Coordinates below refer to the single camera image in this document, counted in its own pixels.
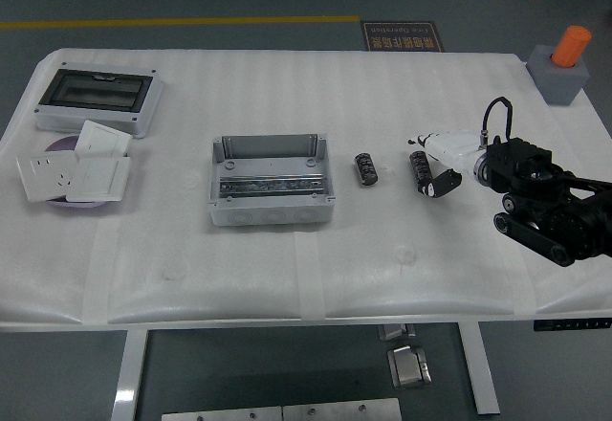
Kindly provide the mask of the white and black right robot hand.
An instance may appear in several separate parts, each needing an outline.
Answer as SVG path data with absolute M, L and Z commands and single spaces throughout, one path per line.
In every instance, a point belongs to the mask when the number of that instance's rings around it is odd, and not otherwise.
M 486 185 L 486 150 L 480 139 L 466 131 L 431 133 L 407 141 L 422 149 L 409 156 L 417 190 L 425 196 L 439 198 L 458 188 L 464 176 Z M 431 158 L 447 169 L 432 175 Z

